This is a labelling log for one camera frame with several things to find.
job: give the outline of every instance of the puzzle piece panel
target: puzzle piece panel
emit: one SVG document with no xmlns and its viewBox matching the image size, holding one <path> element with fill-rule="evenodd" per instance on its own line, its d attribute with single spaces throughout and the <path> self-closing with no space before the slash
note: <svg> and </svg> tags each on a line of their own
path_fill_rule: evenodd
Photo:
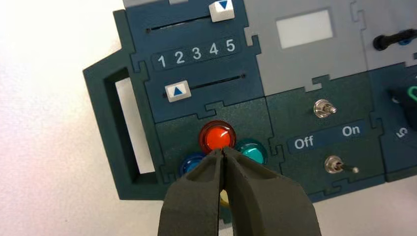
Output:
<svg viewBox="0 0 417 236">
<path fill-rule="evenodd" d="M 212 116 L 205 105 L 226 106 L 264 96 L 255 55 L 259 45 L 245 44 L 247 18 L 242 0 L 234 0 L 235 18 L 213 23 L 211 0 L 170 5 L 167 0 L 126 9 L 136 53 L 135 71 L 145 61 L 147 94 L 155 123 L 197 114 Z M 192 96 L 170 103 L 164 87 L 187 80 Z"/>
<path fill-rule="evenodd" d="M 346 0 L 244 0 L 249 27 L 245 28 L 248 45 L 252 36 L 259 38 L 262 53 L 257 55 L 265 95 L 271 95 L 305 87 L 307 91 L 319 89 L 312 78 L 330 75 L 330 79 L 356 74 L 366 70 L 362 49 L 360 22 L 351 16 L 350 2 Z M 277 21 L 327 11 L 332 37 L 307 44 L 282 49 Z M 303 24 L 298 31 L 304 32 L 294 40 L 312 37 L 318 32 L 310 31 Z"/>
<path fill-rule="evenodd" d="M 212 120 L 223 120 L 230 124 L 235 130 L 237 143 L 247 139 L 260 142 L 268 152 L 267 167 L 280 173 L 277 157 L 272 156 L 268 148 L 268 137 L 272 137 L 272 131 L 265 98 L 227 107 L 221 102 L 210 104 L 207 110 L 213 110 L 215 115 L 203 119 L 192 115 L 156 124 L 165 167 L 170 171 L 166 175 L 172 174 L 178 178 L 183 159 L 201 152 L 198 143 L 200 130 Z"/>
<path fill-rule="evenodd" d="M 322 83 L 323 88 L 310 92 L 299 88 L 267 97 L 274 133 L 270 145 L 282 146 L 282 174 L 299 182 L 307 194 L 323 192 L 323 196 L 344 191 L 334 185 L 336 181 L 347 179 L 355 188 L 357 181 L 382 176 L 378 138 L 382 129 L 371 127 L 369 113 L 373 105 L 367 73 L 314 81 Z M 331 102 L 337 112 L 318 118 L 313 106 L 320 99 Z M 332 155 L 358 167 L 359 173 L 328 173 L 325 160 Z"/>
<path fill-rule="evenodd" d="M 417 66 L 397 64 L 369 72 L 375 103 L 375 119 L 381 119 L 387 181 L 417 174 L 417 132 L 408 124 L 404 110 L 389 93 L 390 89 L 417 85 Z"/>
<path fill-rule="evenodd" d="M 379 35 L 393 35 L 402 30 L 417 28 L 417 1 L 415 0 L 358 0 L 366 28 L 362 31 L 368 69 L 381 68 L 405 62 L 407 66 L 416 65 L 413 54 L 417 52 L 417 40 L 408 45 L 398 43 L 383 51 L 374 49 L 372 42 Z"/>
</svg>

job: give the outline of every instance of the number 2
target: number 2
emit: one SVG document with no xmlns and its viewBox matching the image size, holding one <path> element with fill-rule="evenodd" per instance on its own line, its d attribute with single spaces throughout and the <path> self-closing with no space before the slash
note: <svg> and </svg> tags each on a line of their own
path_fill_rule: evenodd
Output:
<svg viewBox="0 0 417 236">
<path fill-rule="evenodd" d="M 160 62 L 162 63 L 162 67 L 164 67 L 164 68 L 165 68 L 165 59 L 164 59 L 164 56 L 161 56 L 161 57 L 158 59 L 158 61 L 160 61 Z"/>
<path fill-rule="evenodd" d="M 193 52 L 194 52 L 194 56 L 193 56 L 193 58 L 195 59 L 195 60 L 198 60 L 198 59 L 200 59 L 201 58 L 201 53 L 200 53 L 200 49 L 199 48 L 193 48 Z"/>
<path fill-rule="evenodd" d="M 181 64 L 181 63 L 184 63 L 185 62 L 182 59 L 183 56 L 184 56 L 184 53 L 182 53 L 181 51 L 178 51 L 178 52 L 175 53 L 175 57 L 178 57 L 177 64 Z"/>
<path fill-rule="evenodd" d="M 213 43 L 213 45 L 211 46 L 210 53 L 211 54 L 216 54 L 216 55 L 219 53 L 219 50 L 216 47 L 216 43 Z"/>
</svg>

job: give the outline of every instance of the number 3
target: number 3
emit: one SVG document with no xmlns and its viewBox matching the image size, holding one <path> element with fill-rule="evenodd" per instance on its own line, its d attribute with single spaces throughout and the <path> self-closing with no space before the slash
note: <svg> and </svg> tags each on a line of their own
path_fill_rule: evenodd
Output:
<svg viewBox="0 0 417 236">
<path fill-rule="evenodd" d="M 233 42 L 233 39 L 229 39 L 226 41 L 227 51 L 229 52 L 233 52 L 236 48 L 232 42 Z"/>
<path fill-rule="evenodd" d="M 198 60 L 198 59 L 200 59 L 201 58 L 201 53 L 200 53 L 200 49 L 199 48 L 193 48 L 193 52 L 194 52 L 194 56 L 193 56 L 193 58 L 195 59 L 195 60 Z"/>
</svg>

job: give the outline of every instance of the white label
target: white label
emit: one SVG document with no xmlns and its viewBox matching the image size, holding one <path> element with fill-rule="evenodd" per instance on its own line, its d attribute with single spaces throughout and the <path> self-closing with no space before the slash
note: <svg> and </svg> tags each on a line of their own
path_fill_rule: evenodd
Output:
<svg viewBox="0 0 417 236">
<path fill-rule="evenodd" d="M 201 53 L 200 53 L 200 49 L 199 48 L 193 48 L 193 52 L 194 52 L 193 58 L 195 60 L 198 60 L 198 59 L 201 58 Z"/>
<path fill-rule="evenodd" d="M 333 37 L 328 10 L 276 22 L 282 49 Z"/>
<path fill-rule="evenodd" d="M 401 128 L 397 133 L 396 133 L 396 135 L 399 137 L 399 138 L 402 138 L 402 137 L 404 137 L 406 134 L 408 134 L 408 129 L 406 129 L 406 128 Z"/>
<path fill-rule="evenodd" d="M 227 51 L 233 52 L 235 50 L 235 45 L 233 44 L 233 39 L 229 39 L 226 41 Z"/>
<path fill-rule="evenodd" d="M 160 61 L 160 62 L 162 63 L 162 67 L 164 67 L 164 68 L 165 68 L 165 59 L 164 59 L 164 56 L 161 56 L 161 57 L 158 59 L 158 61 Z"/>
<path fill-rule="evenodd" d="M 210 53 L 211 54 L 216 54 L 216 55 L 219 53 L 219 50 L 216 47 L 216 43 L 213 43 L 213 45 L 211 46 Z"/>
<path fill-rule="evenodd" d="M 304 139 L 297 139 L 294 142 L 294 146 L 297 149 L 303 149 L 303 148 L 312 147 L 313 146 L 313 135 L 307 136 Z"/>
<path fill-rule="evenodd" d="M 358 126 L 345 126 L 342 129 L 342 134 L 345 137 L 349 137 L 353 134 L 360 134 L 360 128 Z"/>
<path fill-rule="evenodd" d="M 178 51 L 175 53 L 175 57 L 178 58 L 177 59 L 177 64 L 182 64 L 185 61 L 182 59 L 182 57 L 184 56 L 184 54 L 181 51 Z"/>
</svg>

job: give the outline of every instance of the white table surface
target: white table surface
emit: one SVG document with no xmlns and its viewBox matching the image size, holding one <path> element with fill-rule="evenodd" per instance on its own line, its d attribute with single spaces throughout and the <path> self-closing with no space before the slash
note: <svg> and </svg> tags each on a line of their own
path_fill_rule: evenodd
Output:
<svg viewBox="0 0 417 236">
<path fill-rule="evenodd" d="M 118 198 L 82 75 L 120 48 L 112 11 L 122 8 L 121 0 L 0 2 L 1 236 L 157 234 L 161 201 Z M 118 84 L 124 108 L 134 107 L 127 85 Z M 135 151 L 147 157 L 139 165 L 151 168 L 135 122 Z M 414 236 L 417 177 L 314 206 L 324 236 Z"/>
</svg>

